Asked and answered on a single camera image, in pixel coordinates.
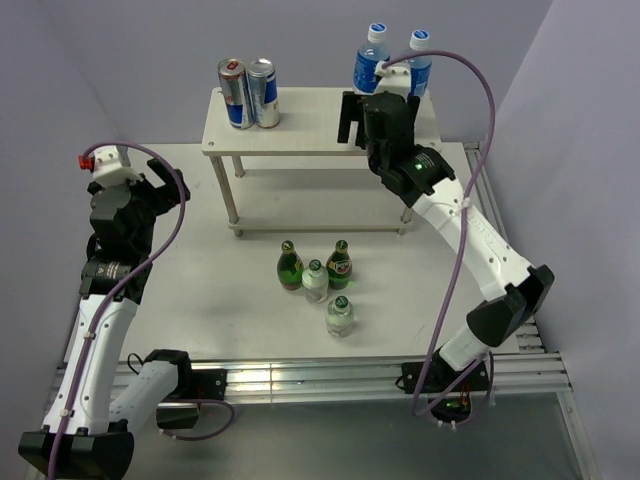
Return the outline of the white two-tier shelf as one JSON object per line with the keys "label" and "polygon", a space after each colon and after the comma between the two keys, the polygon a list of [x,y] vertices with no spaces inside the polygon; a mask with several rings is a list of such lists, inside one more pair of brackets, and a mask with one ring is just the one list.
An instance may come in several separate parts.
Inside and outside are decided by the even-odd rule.
{"label": "white two-tier shelf", "polygon": [[369,171],[364,151],[337,140],[342,93],[284,87],[276,127],[239,130],[226,118],[220,89],[213,90],[201,148],[235,236],[410,229],[410,210]]}

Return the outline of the silver-top energy drink can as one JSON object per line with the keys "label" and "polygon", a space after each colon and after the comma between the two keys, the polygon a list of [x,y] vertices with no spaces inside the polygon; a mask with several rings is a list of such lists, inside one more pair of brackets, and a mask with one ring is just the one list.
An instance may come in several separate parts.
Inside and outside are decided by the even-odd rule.
{"label": "silver-top energy drink can", "polygon": [[276,71],[266,58],[252,61],[247,69],[255,123],[261,128],[273,128],[279,121]]}

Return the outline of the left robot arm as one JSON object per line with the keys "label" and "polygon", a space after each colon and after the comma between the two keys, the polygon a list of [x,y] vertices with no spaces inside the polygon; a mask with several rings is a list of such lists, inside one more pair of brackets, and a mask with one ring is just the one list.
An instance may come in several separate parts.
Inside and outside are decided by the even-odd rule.
{"label": "left robot arm", "polygon": [[190,193],[181,171],[157,155],[153,186],[124,161],[104,178],[97,154],[80,161],[94,179],[87,261],[81,273],[77,330],[58,394],[42,426],[22,434],[18,452],[48,479],[120,479],[134,451],[134,433],[163,400],[183,399],[195,386],[189,355],[154,350],[117,398],[111,396],[127,331],[141,304],[156,253],[156,219],[184,209]]}

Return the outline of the aluminium front rail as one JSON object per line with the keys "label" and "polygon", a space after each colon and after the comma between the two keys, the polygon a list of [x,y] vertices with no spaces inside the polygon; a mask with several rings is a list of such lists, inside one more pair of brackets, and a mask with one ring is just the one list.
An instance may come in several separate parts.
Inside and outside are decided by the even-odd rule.
{"label": "aluminium front rail", "polygon": [[[285,404],[409,398],[419,357],[311,360],[194,361],[193,370],[225,369],[224,400],[233,404]],[[559,354],[496,354],[496,395],[565,393],[572,390]]]}

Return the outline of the red-top energy drink can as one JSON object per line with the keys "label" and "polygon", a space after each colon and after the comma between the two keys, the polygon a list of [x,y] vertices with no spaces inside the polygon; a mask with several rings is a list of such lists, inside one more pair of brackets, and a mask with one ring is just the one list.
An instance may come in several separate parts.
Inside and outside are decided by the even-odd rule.
{"label": "red-top energy drink can", "polygon": [[227,58],[218,63],[217,72],[231,125],[237,129],[250,128],[254,118],[244,64],[236,58]]}

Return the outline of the dark green glass bottle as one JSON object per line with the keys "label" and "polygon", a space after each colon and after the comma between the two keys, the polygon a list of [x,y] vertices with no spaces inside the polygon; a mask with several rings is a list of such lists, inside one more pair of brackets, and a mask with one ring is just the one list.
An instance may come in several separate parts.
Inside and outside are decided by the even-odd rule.
{"label": "dark green glass bottle", "polygon": [[281,286],[290,291],[301,288],[303,271],[303,262],[297,254],[293,242],[283,241],[281,255],[277,262],[277,276]]}
{"label": "dark green glass bottle", "polygon": [[353,266],[348,249],[349,245],[346,240],[338,240],[334,252],[326,262],[329,287],[333,290],[346,288],[351,279]]}

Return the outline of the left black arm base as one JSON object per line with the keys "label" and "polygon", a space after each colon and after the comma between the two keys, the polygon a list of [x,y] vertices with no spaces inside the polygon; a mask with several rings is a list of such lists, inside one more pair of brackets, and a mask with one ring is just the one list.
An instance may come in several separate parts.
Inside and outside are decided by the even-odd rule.
{"label": "left black arm base", "polygon": [[189,383],[182,393],[172,393],[156,410],[156,423],[161,429],[192,429],[202,407],[188,400],[223,400],[227,385],[225,369],[193,370]]}

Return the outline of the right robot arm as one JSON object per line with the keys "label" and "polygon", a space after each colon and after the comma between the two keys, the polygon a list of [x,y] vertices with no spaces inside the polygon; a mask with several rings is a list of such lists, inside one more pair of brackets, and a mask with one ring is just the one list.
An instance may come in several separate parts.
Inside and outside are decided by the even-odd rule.
{"label": "right robot arm", "polygon": [[337,140],[356,137],[370,170],[461,255],[479,286],[483,301],[429,359],[427,379],[438,390],[452,390],[466,379],[469,365],[501,346],[539,310],[555,277],[548,266],[535,267],[519,255],[469,203],[438,151],[416,143],[418,106],[416,97],[344,92]]}

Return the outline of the water bottle blue label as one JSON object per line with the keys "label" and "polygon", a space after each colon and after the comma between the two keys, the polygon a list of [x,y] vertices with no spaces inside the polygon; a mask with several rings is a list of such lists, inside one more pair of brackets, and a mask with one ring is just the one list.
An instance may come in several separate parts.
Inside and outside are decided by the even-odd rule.
{"label": "water bottle blue label", "polygon": [[353,88],[360,94],[372,94],[376,88],[376,66],[390,59],[386,44],[387,27],[384,23],[372,23],[367,40],[356,54],[353,72]]}
{"label": "water bottle blue label", "polygon": [[[414,30],[409,39],[404,55],[424,53],[430,47],[430,34],[427,30]],[[422,55],[408,59],[411,69],[411,96],[423,97],[428,88],[432,60],[430,56]]]}

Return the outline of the clear glass bottle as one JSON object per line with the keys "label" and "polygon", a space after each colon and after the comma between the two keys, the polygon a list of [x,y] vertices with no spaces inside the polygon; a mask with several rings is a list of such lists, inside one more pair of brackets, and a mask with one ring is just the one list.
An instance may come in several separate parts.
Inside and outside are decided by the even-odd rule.
{"label": "clear glass bottle", "polygon": [[328,294],[329,276],[326,267],[318,259],[312,259],[302,274],[302,286],[307,301],[321,303]]}
{"label": "clear glass bottle", "polygon": [[354,324],[354,311],[346,296],[340,295],[332,300],[325,312],[327,331],[335,337],[345,337],[350,334]]}

